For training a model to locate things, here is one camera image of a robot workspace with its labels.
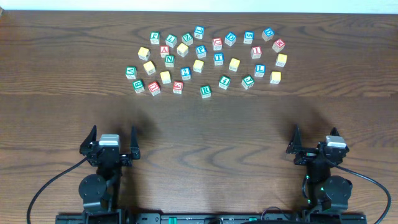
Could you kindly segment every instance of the cube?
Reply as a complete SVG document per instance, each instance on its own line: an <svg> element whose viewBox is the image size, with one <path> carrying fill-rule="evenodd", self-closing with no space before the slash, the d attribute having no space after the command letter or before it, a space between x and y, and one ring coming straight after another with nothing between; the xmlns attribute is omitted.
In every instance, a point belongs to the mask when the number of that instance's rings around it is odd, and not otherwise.
<svg viewBox="0 0 398 224"><path fill-rule="evenodd" d="M274 45L272 46L272 49L275 50L275 52L280 52L281 50L283 50L283 48L285 47L285 42L282 39L278 39L277 41L274 42Z"/></svg>
<svg viewBox="0 0 398 224"><path fill-rule="evenodd" d="M253 85L254 85L254 79L252 78L252 76L248 75L242 79L242 86L244 87L245 90L252 87Z"/></svg>
<svg viewBox="0 0 398 224"><path fill-rule="evenodd" d="M223 75L221 77L220 81L218 82L218 86L220 88L223 88L224 90L226 90L230 83L231 83L231 79L229 77L226 77L225 75Z"/></svg>
<svg viewBox="0 0 398 224"><path fill-rule="evenodd" d="M222 65L222 64L224 64L224 54L223 53L214 54L214 65Z"/></svg>
<svg viewBox="0 0 398 224"><path fill-rule="evenodd" d="M261 58L261 47L252 47L250 54L252 59Z"/></svg>
<svg viewBox="0 0 398 224"><path fill-rule="evenodd" d="M170 48L169 46L160 46L160 56L162 58L166 57L166 55L170 54Z"/></svg>
<svg viewBox="0 0 398 224"><path fill-rule="evenodd" d="M221 50L223 48L223 40L221 38L213 39L213 50Z"/></svg>
<svg viewBox="0 0 398 224"><path fill-rule="evenodd" d="M244 33L244 39L243 39L244 44L251 44L253 42L253 39L254 39L253 31L246 31Z"/></svg>
<svg viewBox="0 0 398 224"><path fill-rule="evenodd" d="M234 45L235 42L236 42L236 35L232 32L229 32L225 36L225 43L228 44L230 47L232 47L232 45Z"/></svg>
<svg viewBox="0 0 398 224"><path fill-rule="evenodd" d="M170 72L169 71L161 72L160 73L160 77L162 79L162 83L163 84L168 84L168 83L172 82L172 79L170 77Z"/></svg>
<svg viewBox="0 0 398 224"><path fill-rule="evenodd" d="M204 34L205 28L201 26L196 26L195 31L193 32L193 36L197 39L203 39Z"/></svg>
<svg viewBox="0 0 398 224"><path fill-rule="evenodd" d="M185 57L188 54L188 46L186 46L185 44L181 43L179 45L179 47L177 47L177 53L181 57Z"/></svg>
<svg viewBox="0 0 398 224"><path fill-rule="evenodd" d="M150 56L149 49L146 49L145 47L141 47L138 51L138 57L142 60L148 60Z"/></svg>
<svg viewBox="0 0 398 224"><path fill-rule="evenodd" d="M255 77L263 77L265 73L266 73L265 65L256 65L256 67L254 68Z"/></svg>
<svg viewBox="0 0 398 224"><path fill-rule="evenodd" d="M149 37L151 44L160 44L160 33L159 32L151 32Z"/></svg>
<svg viewBox="0 0 398 224"><path fill-rule="evenodd" d="M137 69L135 67L127 66L126 77L128 79L136 79Z"/></svg>
<svg viewBox="0 0 398 224"><path fill-rule="evenodd" d="M204 45L198 46L198 47L196 48L196 50L197 50L197 56L198 56L198 58L206 57L207 51L206 51L206 47L205 47Z"/></svg>
<svg viewBox="0 0 398 224"><path fill-rule="evenodd" d="M238 71L239 64L241 63L240 60L232 58L231 62L229 63L229 69L236 72Z"/></svg>
<svg viewBox="0 0 398 224"><path fill-rule="evenodd" d="M155 65L152 62L147 62L144 64L144 69L148 75L152 75L156 72Z"/></svg>
<svg viewBox="0 0 398 224"><path fill-rule="evenodd" d="M191 70L189 68L181 68L181 77L182 80L191 79Z"/></svg>
<svg viewBox="0 0 398 224"><path fill-rule="evenodd" d="M209 85L200 87L200 94L202 99L211 97L211 88Z"/></svg>
<svg viewBox="0 0 398 224"><path fill-rule="evenodd" d="M193 44L193 37L192 37L192 35L191 35L190 33L186 33L186 34L182 35L182 42L183 42L185 45L187 45L187 46Z"/></svg>
<svg viewBox="0 0 398 224"><path fill-rule="evenodd" d="M166 45L170 46L171 48L177 44L177 37L173 34L169 34L166 38Z"/></svg>
<svg viewBox="0 0 398 224"><path fill-rule="evenodd" d="M166 55L164 63L165 63L166 67L169 67L169 68L174 67L174 56L173 55Z"/></svg>
<svg viewBox="0 0 398 224"><path fill-rule="evenodd" d="M261 37L265 40L271 40L274 37L275 32L271 28L266 28L262 31Z"/></svg>
<svg viewBox="0 0 398 224"><path fill-rule="evenodd" d="M201 60L195 60L195 63L193 64L193 71L201 73L201 71L203 70L204 64L205 63L202 62Z"/></svg>
<svg viewBox="0 0 398 224"><path fill-rule="evenodd" d="M142 83L142 80L137 80L132 82L132 87L134 88L134 90L136 91L136 93L140 93L143 92L144 89L144 84Z"/></svg>
<svg viewBox="0 0 398 224"><path fill-rule="evenodd" d="M276 66L284 67L287 61L287 55L279 54L276 58Z"/></svg>
<svg viewBox="0 0 398 224"><path fill-rule="evenodd" d="M279 84L281 78L282 74L280 72L271 72L271 75L269 76L269 83Z"/></svg>
<svg viewBox="0 0 398 224"><path fill-rule="evenodd" d="M175 94L182 94L182 87L183 87L183 83L182 82L174 82L173 85L173 93Z"/></svg>
<svg viewBox="0 0 398 224"><path fill-rule="evenodd" d="M152 94L152 96L155 96L155 95L160 93L160 87L159 87L159 85L157 84L156 81L154 81L153 83L149 84L148 85L148 89L149 89L150 93Z"/></svg>

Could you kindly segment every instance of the wooden tabletop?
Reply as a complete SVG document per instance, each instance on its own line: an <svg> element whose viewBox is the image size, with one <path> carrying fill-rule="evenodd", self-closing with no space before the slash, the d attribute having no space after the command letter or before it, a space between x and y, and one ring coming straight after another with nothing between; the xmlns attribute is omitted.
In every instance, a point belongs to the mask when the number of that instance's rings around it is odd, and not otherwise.
<svg viewBox="0 0 398 224"><path fill-rule="evenodd" d="M397 16L346 14L229 14L166 12L6 11L0 20L0 223L25 223L28 204L53 176L83 159L78 147L94 124L98 134L120 134L123 149L136 125L142 158L124 169L120 205L164 213L261 212L270 206L298 210L305 168L286 156L293 124L306 146L323 141L337 127L350 152L343 166L384 184L393 203L384 223L398 220L398 32ZM166 68L149 34L181 35L204 26L185 58ZM264 42L261 32L276 34ZM243 44L245 30L255 32ZM223 66L213 64L211 39L228 32ZM275 67L273 42L286 42L284 68ZM183 94L160 84L136 94L124 74L136 66L147 85L169 70L192 67L194 47L208 55L202 73L193 72ZM250 59L251 46L263 49ZM148 47L156 73L146 75L137 52ZM241 64L228 70L231 58ZM249 90L242 77L264 63L264 78ZM271 71L282 81L269 84ZM230 76L228 90L218 87ZM201 99L200 87L213 94ZM38 198L32 223L54 223L60 212L83 210L78 186L94 174L88 163L51 184ZM353 183L350 212L369 223L386 206L374 184L333 169Z"/></svg>

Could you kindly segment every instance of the wooden table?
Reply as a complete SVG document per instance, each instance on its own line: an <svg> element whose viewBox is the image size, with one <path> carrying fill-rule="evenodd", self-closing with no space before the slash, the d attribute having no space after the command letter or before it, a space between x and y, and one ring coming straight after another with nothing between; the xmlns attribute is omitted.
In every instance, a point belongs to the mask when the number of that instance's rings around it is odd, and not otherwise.
<svg viewBox="0 0 398 224"><path fill-rule="evenodd" d="M120 205L165 213L261 212L269 206L296 210L305 168L285 155L293 124L306 146L324 140L336 126L351 151L343 165L383 183L393 204L384 223L398 220L398 32L397 16L343 14L210 14L166 12L6 11L0 20L0 223L24 223L28 204L50 178L83 157L78 147L98 126L98 134L120 134L124 149L129 129L139 129L142 158L124 169ZM136 66L145 84L166 70L159 46L149 34L193 32L206 27L185 58L176 54L172 80L192 67L194 46L205 44L202 74L193 73L182 96L161 85L135 94L126 79ZM273 41L261 32L272 27L287 45L284 68L275 67ZM261 59L250 59L245 30L256 33ZM223 66L213 65L212 37L238 35L223 46ZM148 47L155 75L145 74L137 52ZM238 72L228 70L232 57ZM245 90L244 75L264 63L267 73ZM273 70L282 72L269 84ZM228 90L218 87L228 75ZM210 99L199 89L209 84ZM81 212L78 186L95 173L85 163L50 185L32 211L33 223L54 223L59 212ZM374 184L333 169L354 185L350 212L373 223L386 206Z"/></svg>

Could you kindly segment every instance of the white wall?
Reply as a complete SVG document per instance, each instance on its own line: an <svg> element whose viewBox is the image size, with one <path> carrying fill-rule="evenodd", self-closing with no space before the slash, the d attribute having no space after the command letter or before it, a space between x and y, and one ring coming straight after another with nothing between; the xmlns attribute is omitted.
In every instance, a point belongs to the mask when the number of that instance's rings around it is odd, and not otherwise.
<svg viewBox="0 0 398 224"><path fill-rule="evenodd" d="M398 14L398 0L0 0L0 6L6 10Z"/></svg>

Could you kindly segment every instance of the toy block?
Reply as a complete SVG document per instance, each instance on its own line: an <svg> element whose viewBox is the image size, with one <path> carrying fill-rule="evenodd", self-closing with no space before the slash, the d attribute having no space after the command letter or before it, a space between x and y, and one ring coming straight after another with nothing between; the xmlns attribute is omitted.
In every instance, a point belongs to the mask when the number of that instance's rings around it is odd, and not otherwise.
<svg viewBox="0 0 398 224"><path fill-rule="evenodd" d="M238 71L239 64L241 63L240 60L232 58L231 62L229 63L229 69L236 72Z"/></svg>
<svg viewBox="0 0 398 224"><path fill-rule="evenodd" d="M214 54L214 65L222 65L222 64L224 64L224 54L223 53Z"/></svg>
<svg viewBox="0 0 398 224"><path fill-rule="evenodd" d="M206 47L204 45L198 46L197 47L197 56L198 58L203 58L206 57Z"/></svg>
<svg viewBox="0 0 398 224"><path fill-rule="evenodd" d="M282 74L280 72L271 72L271 75L269 76L269 83L279 84L281 78Z"/></svg>
<svg viewBox="0 0 398 224"><path fill-rule="evenodd" d="M172 68L174 67L174 56L173 55L166 55L164 60L166 67Z"/></svg>
<svg viewBox="0 0 398 224"><path fill-rule="evenodd" d="M182 94L182 87L183 87L182 82L175 81L173 85L173 93Z"/></svg>
<svg viewBox="0 0 398 224"><path fill-rule="evenodd" d="M266 28L262 31L261 37L265 40L271 40L274 37L275 32L271 28Z"/></svg>
<svg viewBox="0 0 398 224"><path fill-rule="evenodd" d="M213 50L221 50L223 48L223 40L221 38L213 39Z"/></svg>
<svg viewBox="0 0 398 224"><path fill-rule="evenodd" d="M201 26L196 26L195 31L193 32L193 36L197 39L203 39L204 34L205 28Z"/></svg>
<svg viewBox="0 0 398 224"><path fill-rule="evenodd" d="M193 64L193 71L201 73L201 71L203 70L204 64L205 63L202 62L201 60L195 60L195 63Z"/></svg>
<svg viewBox="0 0 398 224"><path fill-rule="evenodd" d="M278 39L277 41L274 42L274 45L272 46L272 49L275 50L275 52L280 52L281 50L283 50L283 48L285 47L285 42L282 39Z"/></svg>
<svg viewBox="0 0 398 224"><path fill-rule="evenodd" d="M224 90L226 90L230 83L231 83L231 79L229 77L226 77L225 75L223 75L221 77L220 81L218 82L218 86L220 88L223 88Z"/></svg>
<svg viewBox="0 0 398 224"><path fill-rule="evenodd" d="M209 85L200 87L202 99L211 97L211 88Z"/></svg>
<svg viewBox="0 0 398 224"><path fill-rule="evenodd" d="M166 45L173 48L176 44L177 44L177 37L172 34L169 34L166 38Z"/></svg>
<svg viewBox="0 0 398 224"><path fill-rule="evenodd" d="M252 59L261 58L261 47L252 47L250 54Z"/></svg>
<svg viewBox="0 0 398 224"><path fill-rule="evenodd" d="M188 54L188 46L186 46L185 44L181 43L179 45L179 47L177 47L177 53L181 56L181 57L185 57Z"/></svg>
<svg viewBox="0 0 398 224"><path fill-rule="evenodd" d="M155 65L152 62L147 62L144 64L144 69L148 75L152 75L156 72Z"/></svg>
<svg viewBox="0 0 398 224"><path fill-rule="evenodd" d="M185 45L187 45L187 46L193 44L193 37L192 37L192 35L191 35L190 33L186 33L186 34L182 35L182 42L183 42Z"/></svg>
<svg viewBox="0 0 398 224"><path fill-rule="evenodd" d="M162 58L166 57L166 55L170 54L170 48L169 46L160 46L160 56Z"/></svg>
<svg viewBox="0 0 398 224"><path fill-rule="evenodd" d="M128 79L136 79L137 69L135 67L127 66L126 77Z"/></svg>
<svg viewBox="0 0 398 224"><path fill-rule="evenodd" d="M137 80L132 82L132 87L134 88L134 90L136 91L136 93L140 93L143 92L144 89L144 84L142 83L141 80Z"/></svg>
<svg viewBox="0 0 398 224"><path fill-rule="evenodd" d="M236 42L236 35L232 32L229 32L225 36L225 43L228 44L230 47L232 47L232 45L234 45L235 42Z"/></svg>
<svg viewBox="0 0 398 224"><path fill-rule="evenodd" d="M159 32L151 32L149 37L151 44L160 44L160 33Z"/></svg>
<svg viewBox="0 0 398 224"><path fill-rule="evenodd" d="M254 79L252 78L252 76L248 75L242 79L242 86L244 87L245 90L252 87L253 85L254 85Z"/></svg>
<svg viewBox="0 0 398 224"><path fill-rule="evenodd" d="M153 83L148 85L148 89L150 91L150 93L152 94L152 96L157 95L160 93L160 87L159 84L157 84L156 81L154 81Z"/></svg>
<svg viewBox="0 0 398 224"><path fill-rule="evenodd" d="M170 77L170 72L169 71L161 72L160 73L160 77L162 79L162 83L163 84L168 84L168 83L172 82L172 79Z"/></svg>
<svg viewBox="0 0 398 224"><path fill-rule="evenodd" d="M287 55L279 54L276 58L276 66L284 67L287 61Z"/></svg>
<svg viewBox="0 0 398 224"><path fill-rule="evenodd" d="M145 47L141 47L138 51L138 57L142 60L148 60L150 56L149 49L146 49Z"/></svg>
<svg viewBox="0 0 398 224"><path fill-rule="evenodd" d="M182 80L191 79L191 70L189 68L181 68Z"/></svg>
<svg viewBox="0 0 398 224"><path fill-rule="evenodd" d="M253 39L254 39L254 32L246 31L244 33L244 39L243 39L244 44L251 44L253 42Z"/></svg>
<svg viewBox="0 0 398 224"><path fill-rule="evenodd" d="M256 67L254 68L255 77L263 77L265 73L266 73L265 65L256 65Z"/></svg>

